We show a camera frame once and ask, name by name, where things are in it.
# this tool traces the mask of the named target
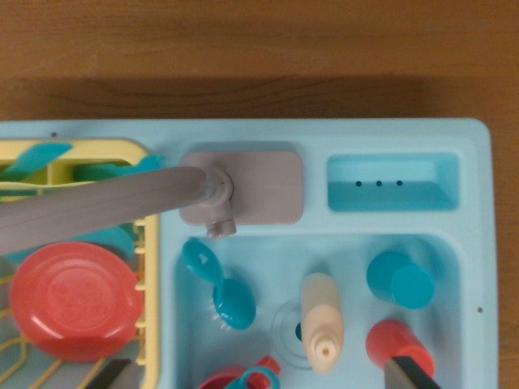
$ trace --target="red toy plate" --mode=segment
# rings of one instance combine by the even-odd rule
[[[19,329],[67,361],[96,361],[134,336],[143,312],[137,279],[115,254],[84,242],[49,245],[29,255],[11,283]]]

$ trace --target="beige bottle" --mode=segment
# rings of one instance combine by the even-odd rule
[[[329,373],[344,346],[344,320],[337,282],[324,273],[302,282],[302,343],[315,372]]]

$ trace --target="red cup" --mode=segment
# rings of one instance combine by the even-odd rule
[[[412,357],[429,375],[435,375],[435,360],[409,327],[398,320],[377,323],[367,334],[367,355],[382,370],[393,357]]]
[[[276,360],[270,356],[266,356],[261,361],[256,363],[256,366],[265,366],[272,370],[276,375],[281,372],[281,367]],[[246,367],[238,365],[229,365],[223,369],[218,370],[207,378],[198,389],[224,389],[227,385],[233,382],[236,378],[240,378],[247,371]],[[267,389],[270,385],[270,380],[261,373],[253,373],[247,380],[247,386],[250,389]]]

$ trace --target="wooden table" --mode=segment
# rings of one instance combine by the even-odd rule
[[[519,2],[0,2],[0,120],[476,117],[519,387]]]

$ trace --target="light blue plastic sink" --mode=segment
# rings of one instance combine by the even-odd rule
[[[2,138],[49,138],[52,132],[58,139],[131,139],[164,155],[170,166],[191,151],[290,150],[302,157],[304,213],[296,224],[240,225],[236,235],[209,241],[205,227],[185,224],[178,211],[161,216],[159,389],[197,388],[225,365],[252,367],[267,354],[281,364],[283,389],[382,389],[383,371],[370,362],[365,341],[371,327],[386,318],[410,325],[434,356],[435,380],[441,387],[497,389],[491,145],[481,122],[104,120],[0,125]],[[258,310],[249,329],[227,330],[214,318],[212,285],[192,275],[182,261],[182,245],[190,237],[214,251],[226,275],[251,287]],[[386,250],[404,252],[430,272],[436,289],[429,306],[406,310],[371,294],[367,267]],[[336,278],[345,318],[344,352],[327,375],[314,373],[304,359],[287,352],[302,349],[295,335],[297,299],[302,279],[313,271]]]

